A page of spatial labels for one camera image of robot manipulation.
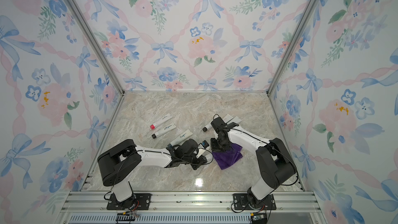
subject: black wire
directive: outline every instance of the black wire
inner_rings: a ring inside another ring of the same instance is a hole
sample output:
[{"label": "black wire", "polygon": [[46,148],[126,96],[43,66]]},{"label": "black wire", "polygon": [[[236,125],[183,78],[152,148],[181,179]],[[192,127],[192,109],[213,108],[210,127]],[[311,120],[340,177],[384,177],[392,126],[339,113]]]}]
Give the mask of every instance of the black wire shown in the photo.
[{"label": "black wire", "polygon": [[109,194],[109,193],[112,193],[112,191],[109,191],[108,193],[106,193],[105,195],[103,195],[103,198],[105,199],[105,201],[109,201],[109,199],[111,198],[111,197],[109,197],[109,199],[105,198],[105,196],[106,196],[107,194]]},{"label": "black wire", "polygon": [[246,210],[246,207],[249,205],[249,203],[246,203],[245,207],[244,207],[240,212],[236,212],[236,211],[232,208],[232,205],[234,205],[234,203],[231,204],[231,210],[232,210],[234,213],[239,214],[239,213],[242,213],[243,211]]},{"label": "black wire", "polygon": [[283,185],[283,186],[292,186],[292,185],[294,185],[298,180],[299,180],[299,176],[297,175],[297,176],[296,176],[296,181],[295,181],[294,183],[291,183],[291,184],[281,184],[281,185]]}]

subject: vent grille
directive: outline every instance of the vent grille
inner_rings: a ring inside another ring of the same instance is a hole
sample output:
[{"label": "vent grille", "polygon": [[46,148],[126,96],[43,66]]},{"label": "vent grille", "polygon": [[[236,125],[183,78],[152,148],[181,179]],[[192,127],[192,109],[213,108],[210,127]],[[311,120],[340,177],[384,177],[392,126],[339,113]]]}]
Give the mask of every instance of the vent grille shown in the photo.
[{"label": "vent grille", "polygon": [[[234,213],[140,213],[140,217],[134,220],[135,224],[144,223],[250,223],[250,213],[234,214]],[[130,216],[96,213],[76,213],[72,214],[69,224],[83,223],[128,223]]]}]

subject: black mounting plate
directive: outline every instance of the black mounting plate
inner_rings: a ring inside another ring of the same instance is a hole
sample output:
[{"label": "black mounting plate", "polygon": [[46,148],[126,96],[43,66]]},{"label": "black mounting plate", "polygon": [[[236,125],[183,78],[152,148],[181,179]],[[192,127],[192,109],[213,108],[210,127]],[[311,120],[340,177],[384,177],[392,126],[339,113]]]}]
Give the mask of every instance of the black mounting plate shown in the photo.
[{"label": "black mounting plate", "polygon": [[[243,209],[259,211],[259,209],[254,209],[250,206],[250,204],[248,204],[247,193],[246,194],[233,194],[233,197],[234,197],[234,210],[235,211],[243,210]],[[270,210],[270,209],[276,210],[276,205],[275,205],[275,200],[274,200],[273,195],[267,195],[263,199],[262,202],[265,204],[267,210]]]},{"label": "black mounting plate", "polygon": [[149,193],[145,193],[145,194],[133,193],[133,195],[130,198],[127,198],[126,200],[124,200],[122,202],[118,202],[116,200],[115,194],[112,194],[109,197],[108,206],[106,207],[106,209],[107,210],[126,210],[127,208],[131,208],[135,202],[135,199],[137,199],[139,202],[139,205],[136,210],[148,210],[149,203],[150,203],[150,197],[151,197],[151,194],[149,194]]}]

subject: floral wallpaper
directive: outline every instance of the floral wallpaper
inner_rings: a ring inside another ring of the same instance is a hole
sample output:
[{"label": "floral wallpaper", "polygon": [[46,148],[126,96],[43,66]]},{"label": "floral wallpaper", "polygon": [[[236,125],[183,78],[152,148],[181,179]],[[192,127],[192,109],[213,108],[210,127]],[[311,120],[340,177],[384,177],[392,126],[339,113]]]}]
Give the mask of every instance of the floral wallpaper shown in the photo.
[{"label": "floral wallpaper", "polygon": [[271,96],[329,224],[398,223],[397,9],[320,0]]},{"label": "floral wallpaper", "polygon": [[64,0],[0,8],[0,222],[53,223],[120,95]]},{"label": "floral wallpaper", "polygon": [[265,91],[308,0],[76,2],[126,90]]}]

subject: purple cloth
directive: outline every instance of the purple cloth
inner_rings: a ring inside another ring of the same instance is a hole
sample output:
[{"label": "purple cloth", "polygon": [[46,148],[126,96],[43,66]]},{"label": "purple cloth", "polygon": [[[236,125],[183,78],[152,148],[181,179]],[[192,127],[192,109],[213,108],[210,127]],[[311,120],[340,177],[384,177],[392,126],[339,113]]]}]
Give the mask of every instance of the purple cloth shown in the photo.
[{"label": "purple cloth", "polygon": [[232,143],[232,149],[226,152],[213,152],[213,157],[217,161],[221,169],[226,169],[241,159],[243,156],[240,153],[242,147],[238,144]]}]

